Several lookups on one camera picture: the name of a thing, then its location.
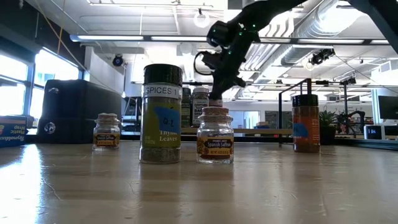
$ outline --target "spice shaker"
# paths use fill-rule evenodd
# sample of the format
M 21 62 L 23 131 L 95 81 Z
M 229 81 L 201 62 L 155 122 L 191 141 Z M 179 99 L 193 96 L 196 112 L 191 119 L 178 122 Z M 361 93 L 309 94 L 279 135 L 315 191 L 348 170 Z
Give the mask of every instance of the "spice shaker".
M 317 95 L 298 95 L 293 101 L 293 144 L 295 152 L 320 152 Z
M 120 128 L 116 114 L 101 113 L 95 120 L 93 150 L 119 149 Z
M 201 110 L 209 106 L 209 89 L 204 87 L 196 87 L 193 90 L 191 96 L 192 105 L 192 127 L 198 128 L 200 125 L 200 120 L 198 119 L 201 115 Z
M 230 164 L 234 161 L 234 129 L 227 108 L 203 108 L 197 132 L 197 162 Z
M 182 69 L 152 64 L 144 68 L 139 160 L 170 164 L 180 160 Z
M 191 126 L 191 89 L 182 88 L 181 102 L 181 127 L 189 128 Z

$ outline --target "black speaker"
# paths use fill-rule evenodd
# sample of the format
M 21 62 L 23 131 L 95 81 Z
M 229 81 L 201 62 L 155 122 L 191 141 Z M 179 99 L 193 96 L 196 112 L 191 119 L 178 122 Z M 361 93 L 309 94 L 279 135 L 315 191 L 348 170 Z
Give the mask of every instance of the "black speaker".
M 38 142 L 93 142 L 98 114 L 114 113 L 121 119 L 121 100 L 120 94 L 85 80 L 47 81 L 37 127 Z

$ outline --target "blue box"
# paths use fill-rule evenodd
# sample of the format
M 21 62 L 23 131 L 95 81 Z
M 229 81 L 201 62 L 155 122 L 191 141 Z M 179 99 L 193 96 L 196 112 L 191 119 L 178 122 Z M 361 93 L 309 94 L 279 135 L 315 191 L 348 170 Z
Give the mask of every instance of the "blue box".
M 26 123 L 25 116 L 0 116 L 0 147 L 24 145 Z

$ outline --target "table surface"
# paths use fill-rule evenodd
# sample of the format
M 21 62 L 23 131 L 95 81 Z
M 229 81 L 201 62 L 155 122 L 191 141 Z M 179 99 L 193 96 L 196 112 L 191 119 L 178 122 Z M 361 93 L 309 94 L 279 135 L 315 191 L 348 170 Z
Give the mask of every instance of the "table surface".
M 0 223 L 398 223 L 398 153 L 235 144 L 235 162 L 140 164 L 139 142 L 0 148 Z

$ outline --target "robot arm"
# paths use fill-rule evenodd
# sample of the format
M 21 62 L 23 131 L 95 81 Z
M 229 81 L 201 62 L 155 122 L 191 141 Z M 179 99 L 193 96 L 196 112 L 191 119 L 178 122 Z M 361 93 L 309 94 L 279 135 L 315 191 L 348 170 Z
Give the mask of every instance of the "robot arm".
M 245 8 L 229 22 L 217 21 L 207 34 L 207 42 L 220 46 L 220 54 L 203 54 L 202 61 L 214 69 L 211 100 L 221 100 L 222 94 L 231 87 L 245 87 L 246 83 L 238 78 L 239 67 L 252 42 L 259 42 L 258 31 L 268 26 L 277 15 L 292 9 L 307 0 L 268 0 L 257 1 Z M 398 12 L 397 0 L 347 0 L 356 9 L 369 14 L 371 19 L 386 36 L 398 52 Z

